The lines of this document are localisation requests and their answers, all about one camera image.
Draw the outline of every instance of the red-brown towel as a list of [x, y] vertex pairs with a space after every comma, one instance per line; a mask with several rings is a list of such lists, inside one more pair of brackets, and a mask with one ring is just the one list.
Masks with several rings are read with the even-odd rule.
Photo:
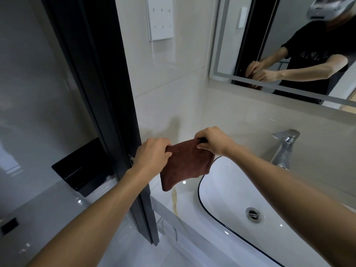
[[215, 155], [208, 150], [197, 148], [197, 145], [203, 142], [207, 142], [207, 139], [191, 139], [167, 146], [166, 152], [172, 152], [172, 156], [161, 171], [163, 191], [170, 191], [180, 181], [209, 173]]

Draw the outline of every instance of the white sink basin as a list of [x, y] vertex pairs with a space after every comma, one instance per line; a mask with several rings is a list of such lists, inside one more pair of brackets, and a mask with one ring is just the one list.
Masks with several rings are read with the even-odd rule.
[[[232, 233], [247, 240], [285, 267], [329, 267], [273, 210], [243, 171], [230, 159], [218, 158], [202, 178], [198, 196], [203, 208]], [[247, 218], [246, 209], [260, 212], [260, 222]]]

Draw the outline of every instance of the light switch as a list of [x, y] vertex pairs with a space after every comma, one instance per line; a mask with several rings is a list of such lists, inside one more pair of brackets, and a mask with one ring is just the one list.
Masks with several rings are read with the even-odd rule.
[[243, 6], [240, 9], [240, 16], [238, 17], [238, 24], [236, 26], [236, 29], [245, 27], [246, 18], [247, 18], [247, 7]]
[[172, 38], [173, 0], [146, 0], [149, 41]]

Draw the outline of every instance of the person's left hand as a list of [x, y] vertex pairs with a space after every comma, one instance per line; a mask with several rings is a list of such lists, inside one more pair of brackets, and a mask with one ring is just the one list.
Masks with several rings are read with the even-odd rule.
[[169, 145], [171, 141], [168, 138], [149, 138], [137, 149], [132, 170], [141, 173], [150, 181], [163, 170], [171, 157], [172, 153], [166, 152]]
[[275, 80], [281, 80], [281, 75], [279, 71], [271, 71], [271, 70], [261, 70], [257, 72], [253, 78], [253, 80], [263, 81], [263, 82], [272, 82]]

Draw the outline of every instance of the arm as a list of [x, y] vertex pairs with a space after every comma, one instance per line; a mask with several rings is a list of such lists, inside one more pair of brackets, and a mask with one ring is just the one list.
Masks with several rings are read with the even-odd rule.
[[109, 192], [62, 229], [28, 267], [96, 267], [132, 203], [167, 164], [169, 139], [148, 139], [134, 166]]
[[286, 58], [287, 56], [288, 56], [288, 49], [286, 47], [281, 47], [275, 53], [263, 59], [262, 61], [260, 62], [253, 61], [252, 63], [250, 63], [246, 69], [245, 77], [248, 78], [251, 75], [253, 76], [258, 71], [271, 67], [276, 62], [279, 62], [280, 60]]
[[341, 70], [348, 63], [348, 59], [341, 55], [335, 54], [328, 60], [319, 65], [305, 67], [300, 69], [286, 69], [280, 71], [262, 70], [253, 76], [253, 80], [271, 82], [275, 80], [290, 80], [290, 81], [313, 81], [325, 80], [330, 78], [336, 72]]
[[354, 266], [356, 214], [296, 179], [287, 170], [254, 156], [218, 127], [198, 132], [198, 148], [233, 160], [288, 225], [329, 264]]

